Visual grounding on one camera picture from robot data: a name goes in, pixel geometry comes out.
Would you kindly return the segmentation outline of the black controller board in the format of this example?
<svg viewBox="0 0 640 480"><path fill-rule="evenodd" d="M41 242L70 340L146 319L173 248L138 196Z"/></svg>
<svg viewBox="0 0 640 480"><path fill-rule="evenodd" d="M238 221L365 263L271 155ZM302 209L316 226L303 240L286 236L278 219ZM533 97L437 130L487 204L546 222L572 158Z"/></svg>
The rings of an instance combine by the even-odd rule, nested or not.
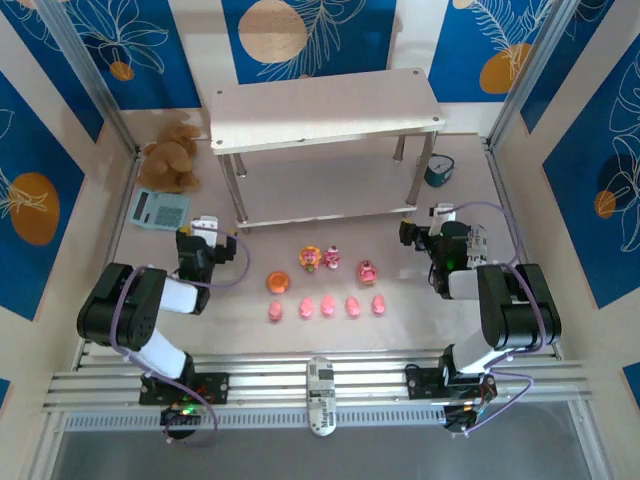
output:
<svg viewBox="0 0 640 480"><path fill-rule="evenodd" d="M452 434L472 429L478 420L480 408L472 405L444 407L444 428Z"/></svg>
<svg viewBox="0 0 640 480"><path fill-rule="evenodd" d="M201 415L194 406L169 406L160 413L160 426L168 431L177 427L195 427L201 424Z"/></svg>

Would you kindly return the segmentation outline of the brown plush toy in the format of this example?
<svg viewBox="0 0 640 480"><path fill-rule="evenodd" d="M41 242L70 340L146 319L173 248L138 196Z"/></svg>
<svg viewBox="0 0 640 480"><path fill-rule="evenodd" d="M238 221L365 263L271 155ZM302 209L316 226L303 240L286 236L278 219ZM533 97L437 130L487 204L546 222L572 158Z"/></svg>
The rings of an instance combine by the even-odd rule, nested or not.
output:
<svg viewBox="0 0 640 480"><path fill-rule="evenodd" d="M196 191L199 179L193 172L193 158L201 130L182 121L165 125L156 141L143 149L137 183L155 192L182 194Z"/></svg>

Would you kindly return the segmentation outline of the white two-tier shelf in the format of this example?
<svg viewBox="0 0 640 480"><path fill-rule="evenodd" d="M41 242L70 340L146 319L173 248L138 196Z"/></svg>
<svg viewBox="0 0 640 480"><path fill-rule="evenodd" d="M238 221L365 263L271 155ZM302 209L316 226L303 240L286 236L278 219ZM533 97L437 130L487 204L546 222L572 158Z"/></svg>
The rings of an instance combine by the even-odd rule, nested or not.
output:
<svg viewBox="0 0 640 480"><path fill-rule="evenodd" d="M410 216L445 125L421 68L219 88L209 114L211 149L245 231Z"/></svg>

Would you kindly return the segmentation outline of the aluminium frame post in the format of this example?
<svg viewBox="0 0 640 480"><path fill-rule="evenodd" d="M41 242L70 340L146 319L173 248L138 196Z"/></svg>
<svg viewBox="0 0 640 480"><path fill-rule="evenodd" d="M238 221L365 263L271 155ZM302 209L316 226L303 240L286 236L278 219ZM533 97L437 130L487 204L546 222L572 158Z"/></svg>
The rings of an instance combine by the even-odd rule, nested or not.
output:
<svg viewBox="0 0 640 480"><path fill-rule="evenodd" d="M115 136L128 153L136 157L138 144L129 131L114 96L62 4L57 0L34 0L34 4L51 36L101 116L110 125Z"/></svg>
<svg viewBox="0 0 640 480"><path fill-rule="evenodd" d="M544 70L550 55L562 37L580 0L553 0L549 15L539 30L524 65L508 93L499 115L486 137L486 146L495 154L504 140L510 123L519 111Z"/></svg>

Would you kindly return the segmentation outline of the aluminium rail base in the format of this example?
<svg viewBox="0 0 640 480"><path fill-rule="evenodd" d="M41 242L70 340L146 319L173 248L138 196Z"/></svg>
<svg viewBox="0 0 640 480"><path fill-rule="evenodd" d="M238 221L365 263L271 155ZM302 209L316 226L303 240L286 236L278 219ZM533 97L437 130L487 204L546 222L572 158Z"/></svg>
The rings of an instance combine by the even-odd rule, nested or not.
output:
<svg viewBox="0 0 640 480"><path fill-rule="evenodd" d="M327 353L334 368L337 410L340 407L363 406L456 406L473 405L479 398L409 397L405 367L416 364L434 368L436 350L370 351ZM295 408L306 409L306 367L308 353L265 355L198 355L195 367L199 373L227 373L228 395L221 408ZM567 402L588 400L592 390L585 371L576 360L563 360L557 348L542 354L521 357L497 367L502 377L495 382L499 406L522 393L526 402ZM85 349L78 370L54 374L45 396L47 413L65 415L75 412L112 412L158 410L166 406L139 403L141 375L131 364L116 355L99 354L95 346ZM195 405L201 424L188 428L210 428L218 425L203 407Z"/></svg>

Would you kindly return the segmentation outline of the light blue calculator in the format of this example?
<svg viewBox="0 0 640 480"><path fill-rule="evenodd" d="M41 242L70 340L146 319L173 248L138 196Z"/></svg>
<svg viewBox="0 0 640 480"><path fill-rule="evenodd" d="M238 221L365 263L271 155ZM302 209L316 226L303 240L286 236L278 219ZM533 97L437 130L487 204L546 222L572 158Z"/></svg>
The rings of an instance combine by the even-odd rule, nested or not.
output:
<svg viewBox="0 0 640 480"><path fill-rule="evenodd" d="M129 221L142 228L175 231L182 227L190 198L182 194L140 188L132 203Z"/></svg>

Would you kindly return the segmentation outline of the yellow flower figure toy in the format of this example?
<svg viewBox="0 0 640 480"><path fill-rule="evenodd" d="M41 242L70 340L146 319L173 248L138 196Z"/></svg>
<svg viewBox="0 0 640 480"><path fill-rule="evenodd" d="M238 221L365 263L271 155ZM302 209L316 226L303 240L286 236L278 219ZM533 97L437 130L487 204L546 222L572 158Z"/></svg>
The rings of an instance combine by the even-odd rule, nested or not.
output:
<svg viewBox="0 0 640 480"><path fill-rule="evenodd" d="M299 253L301 267L308 273L313 273L322 262L322 252L316 246L306 246Z"/></svg>

